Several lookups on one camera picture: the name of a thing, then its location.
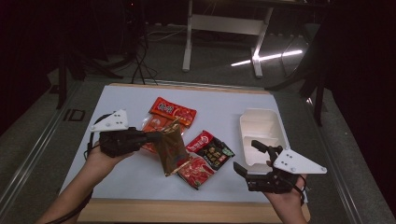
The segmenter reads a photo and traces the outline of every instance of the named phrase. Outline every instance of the desk leg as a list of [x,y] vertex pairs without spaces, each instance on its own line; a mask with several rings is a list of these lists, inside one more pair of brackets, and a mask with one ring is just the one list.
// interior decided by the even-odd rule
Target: desk leg
[[252,49],[251,62],[253,63],[254,73],[256,74],[256,78],[262,78],[262,64],[260,63],[260,48],[262,47],[262,41],[264,40],[265,33],[268,28],[268,24],[270,23],[271,15],[274,8],[270,7],[267,10],[267,15],[265,15],[264,23],[262,24],[262,29],[259,33],[259,37],[257,38],[256,48]]
[[183,60],[183,72],[190,71],[190,61],[191,61],[191,31],[192,31],[192,0],[189,1],[189,15],[187,18],[187,43],[186,49],[184,50],[184,60]]

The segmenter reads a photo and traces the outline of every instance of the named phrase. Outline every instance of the gold snack package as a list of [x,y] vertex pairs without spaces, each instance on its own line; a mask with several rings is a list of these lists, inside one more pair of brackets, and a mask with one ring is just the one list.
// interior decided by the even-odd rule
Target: gold snack package
[[165,127],[162,133],[163,137],[161,141],[156,142],[154,148],[160,156],[165,176],[169,176],[187,165],[192,157],[184,146],[178,119]]

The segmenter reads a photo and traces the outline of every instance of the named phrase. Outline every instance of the white box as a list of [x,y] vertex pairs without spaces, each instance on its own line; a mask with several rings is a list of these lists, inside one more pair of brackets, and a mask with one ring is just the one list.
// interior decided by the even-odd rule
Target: white box
[[266,162],[270,160],[268,153],[262,153],[251,146],[257,140],[266,146],[290,148],[280,116],[271,109],[248,108],[240,118],[242,143],[250,174],[262,174],[272,171]]

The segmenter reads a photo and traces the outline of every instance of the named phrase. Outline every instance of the gray floor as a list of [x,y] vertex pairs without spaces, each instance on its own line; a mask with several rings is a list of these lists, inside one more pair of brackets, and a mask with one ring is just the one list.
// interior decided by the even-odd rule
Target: gray floor
[[[148,28],[148,51],[142,64],[148,68],[143,66],[146,82],[154,83],[156,80],[162,84],[184,82],[194,86],[263,89],[285,79],[279,59],[262,63],[262,79],[255,78],[250,64],[231,67],[231,63],[247,60],[255,43],[254,36],[241,35],[221,35],[219,40],[213,41],[212,34],[194,33],[191,70],[184,73],[181,71],[185,45],[183,29],[180,26]],[[154,31],[170,32],[169,35],[181,32],[166,36],[156,35],[152,33]],[[288,38],[268,35],[261,55],[279,53],[288,43]],[[301,38],[290,46],[290,50],[304,48],[306,45]],[[140,50],[138,55],[142,58],[144,51]],[[285,58],[286,71],[292,71],[301,58],[302,55]],[[87,68],[90,73],[83,82],[74,81],[71,77],[68,79],[69,97],[62,109],[55,109],[57,95],[46,93],[1,136],[0,190],[5,193],[0,202],[1,223],[33,223],[53,201],[74,159],[102,88],[113,82],[130,83],[135,69],[135,63],[115,69],[124,79],[111,79]],[[56,84],[57,71],[49,74],[49,78]],[[142,83],[140,75],[134,81]],[[396,223],[332,99],[332,93],[325,92],[321,114],[323,127],[318,127],[312,118],[312,106],[296,93],[301,84],[296,83],[273,94],[283,102],[279,104],[279,110],[290,144],[303,148],[313,160],[327,164],[331,170],[326,175],[308,177],[308,185],[312,188],[307,193],[310,223]],[[68,109],[86,111],[84,120],[64,119]],[[300,139],[310,138],[312,144],[302,145]],[[29,153],[35,154],[36,160],[27,161]],[[17,185],[12,180],[20,180],[21,183]]]

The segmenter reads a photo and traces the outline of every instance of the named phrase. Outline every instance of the food packet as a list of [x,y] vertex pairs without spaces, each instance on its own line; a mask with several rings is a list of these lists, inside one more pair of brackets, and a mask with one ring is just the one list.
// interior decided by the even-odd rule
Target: food packet
[[191,155],[184,146],[178,119],[165,127],[162,133],[163,137],[154,143],[154,149],[160,156],[165,176],[169,176],[187,165],[191,161]]
[[[184,131],[192,125],[197,112],[194,109],[177,105],[166,101],[162,97],[158,97],[152,105],[149,113],[150,117],[143,123],[142,130],[144,132],[161,131],[164,127],[170,125],[175,119],[178,119],[180,132],[183,134]],[[152,153],[156,153],[153,149],[152,143],[147,143],[143,145],[142,148]]]
[[186,149],[193,159],[177,171],[191,187],[198,189],[235,154],[211,133],[203,130]]

